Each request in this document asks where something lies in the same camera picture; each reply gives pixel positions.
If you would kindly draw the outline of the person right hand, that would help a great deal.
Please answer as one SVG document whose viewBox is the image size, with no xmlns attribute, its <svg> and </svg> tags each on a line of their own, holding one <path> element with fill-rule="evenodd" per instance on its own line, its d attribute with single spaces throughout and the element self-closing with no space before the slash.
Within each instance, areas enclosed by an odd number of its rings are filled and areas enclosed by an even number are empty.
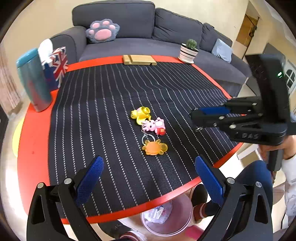
<svg viewBox="0 0 296 241">
<path fill-rule="evenodd" d="M 295 146 L 296 146 L 295 135 L 287 136 L 283 141 L 283 143 L 279 146 L 260 145 L 259 153 L 263 158 L 263 160 L 267 161 L 269 152 L 275 151 L 275 150 L 283 150 L 283 159 L 288 160 L 295 155 L 296 153 Z"/>
</svg>

